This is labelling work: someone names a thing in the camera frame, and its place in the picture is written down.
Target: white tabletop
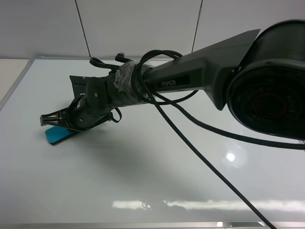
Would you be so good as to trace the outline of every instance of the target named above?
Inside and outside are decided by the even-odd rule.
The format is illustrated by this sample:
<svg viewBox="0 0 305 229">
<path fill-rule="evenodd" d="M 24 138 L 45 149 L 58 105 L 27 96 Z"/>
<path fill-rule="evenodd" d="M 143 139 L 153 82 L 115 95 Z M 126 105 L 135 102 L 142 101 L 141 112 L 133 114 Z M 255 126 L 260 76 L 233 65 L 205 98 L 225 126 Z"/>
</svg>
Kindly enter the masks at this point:
<svg viewBox="0 0 305 229">
<path fill-rule="evenodd" d="M 120 123 L 49 145 L 44 131 L 50 126 L 41 127 L 39 117 L 70 104 L 69 75 L 107 72 L 82 60 L 32 64 L 0 111 L 0 223 L 260 221 L 152 105 L 122 108 Z M 182 106 L 225 130 L 298 143 L 246 129 L 227 107 L 218 111 L 203 91 Z M 270 221 L 305 222 L 304 151 L 231 140 L 193 125 L 173 107 L 164 109 Z"/>
</svg>

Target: blue object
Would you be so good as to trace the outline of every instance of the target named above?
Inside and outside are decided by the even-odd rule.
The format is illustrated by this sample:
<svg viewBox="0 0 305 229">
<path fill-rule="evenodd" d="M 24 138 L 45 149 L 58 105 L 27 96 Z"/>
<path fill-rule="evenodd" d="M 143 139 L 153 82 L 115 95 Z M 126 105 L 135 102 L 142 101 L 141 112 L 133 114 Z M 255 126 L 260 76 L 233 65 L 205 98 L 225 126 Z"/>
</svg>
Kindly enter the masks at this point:
<svg viewBox="0 0 305 229">
<path fill-rule="evenodd" d="M 61 126 L 54 126 L 50 129 L 47 129 L 45 132 L 47 139 L 52 146 L 55 146 L 65 140 L 75 136 L 78 133 L 80 133 L 80 132 L 68 130 L 67 128 L 64 128 Z"/>
</svg>

